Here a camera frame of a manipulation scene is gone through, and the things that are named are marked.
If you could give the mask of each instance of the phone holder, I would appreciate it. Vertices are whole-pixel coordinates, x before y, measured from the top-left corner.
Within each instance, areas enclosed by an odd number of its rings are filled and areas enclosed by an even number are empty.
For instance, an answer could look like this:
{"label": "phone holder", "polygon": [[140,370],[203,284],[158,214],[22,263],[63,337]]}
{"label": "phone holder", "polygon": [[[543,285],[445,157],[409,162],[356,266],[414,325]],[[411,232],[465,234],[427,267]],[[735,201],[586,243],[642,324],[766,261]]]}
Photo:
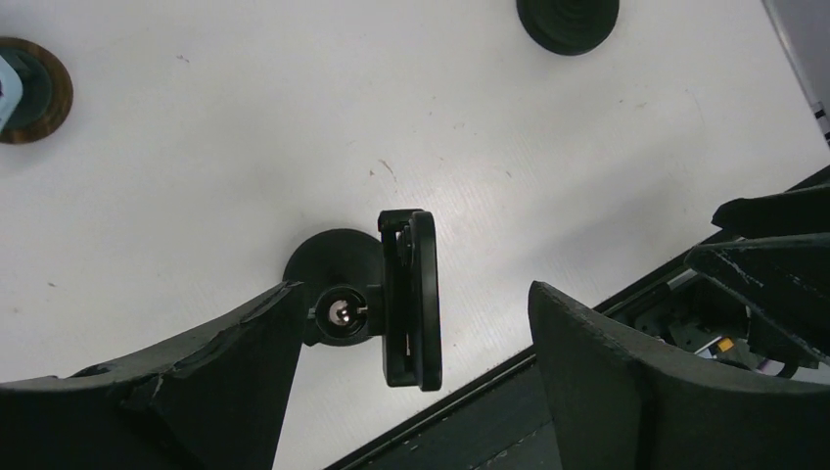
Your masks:
{"label": "phone holder", "polygon": [[390,387],[441,386],[438,261],[433,215],[382,211],[381,241],[350,229],[319,233],[289,259],[283,280],[305,284],[303,341],[352,346],[381,336]]}

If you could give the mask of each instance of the wire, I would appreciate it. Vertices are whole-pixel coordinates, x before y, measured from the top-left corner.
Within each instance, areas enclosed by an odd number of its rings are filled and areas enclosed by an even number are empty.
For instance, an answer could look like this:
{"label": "wire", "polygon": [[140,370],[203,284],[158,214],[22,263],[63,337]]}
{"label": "wire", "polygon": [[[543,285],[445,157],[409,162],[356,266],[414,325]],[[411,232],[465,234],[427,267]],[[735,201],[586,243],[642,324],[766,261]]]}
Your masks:
{"label": "wire", "polygon": [[786,362],[784,364],[784,368],[781,369],[781,372],[778,372],[775,377],[781,377],[782,379],[792,379],[796,372],[799,370],[799,364],[797,362]]}

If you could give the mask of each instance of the light blue object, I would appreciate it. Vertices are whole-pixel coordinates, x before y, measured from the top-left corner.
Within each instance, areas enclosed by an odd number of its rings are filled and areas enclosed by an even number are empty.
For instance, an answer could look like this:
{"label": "light blue object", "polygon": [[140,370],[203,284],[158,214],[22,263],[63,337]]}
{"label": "light blue object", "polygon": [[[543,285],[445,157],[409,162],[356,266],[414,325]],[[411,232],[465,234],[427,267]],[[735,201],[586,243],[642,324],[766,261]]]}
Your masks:
{"label": "light blue object", "polygon": [[23,83],[18,73],[0,56],[0,131],[6,126],[23,97]]}

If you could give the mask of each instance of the table surface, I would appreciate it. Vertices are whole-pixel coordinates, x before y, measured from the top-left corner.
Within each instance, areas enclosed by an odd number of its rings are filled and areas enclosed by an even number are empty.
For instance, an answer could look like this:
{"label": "table surface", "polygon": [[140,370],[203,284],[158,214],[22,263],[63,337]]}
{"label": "table surface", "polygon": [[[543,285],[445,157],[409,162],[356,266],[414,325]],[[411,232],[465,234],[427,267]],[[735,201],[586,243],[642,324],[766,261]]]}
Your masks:
{"label": "table surface", "polygon": [[6,2],[75,86],[0,148],[0,380],[70,375],[278,283],[328,228],[438,222],[444,389],[380,340],[304,348],[276,457],[321,468],[530,344],[545,280],[595,305],[712,233],[718,205],[830,164],[759,1],[623,0],[554,56],[512,0]]}

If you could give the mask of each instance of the brown wooden disc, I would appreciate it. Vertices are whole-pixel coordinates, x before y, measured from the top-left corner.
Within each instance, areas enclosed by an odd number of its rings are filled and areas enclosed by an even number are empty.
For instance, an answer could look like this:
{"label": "brown wooden disc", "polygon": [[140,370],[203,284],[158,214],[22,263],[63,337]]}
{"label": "brown wooden disc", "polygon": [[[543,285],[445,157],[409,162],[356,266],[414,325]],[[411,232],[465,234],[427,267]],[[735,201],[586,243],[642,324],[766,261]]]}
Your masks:
{"label": "brown wooden disc", "polygon": [[72,80],[69,78],[67,68],[54,54],[24,39],[0,37],[0,47],[19,49],[28,53],[43,65],[52,80],[52,101],[49,102],[43,116],[26,127],[4,129],[0,132],[0,142],[25,144],[52,134],[64,123],[72,108]]}

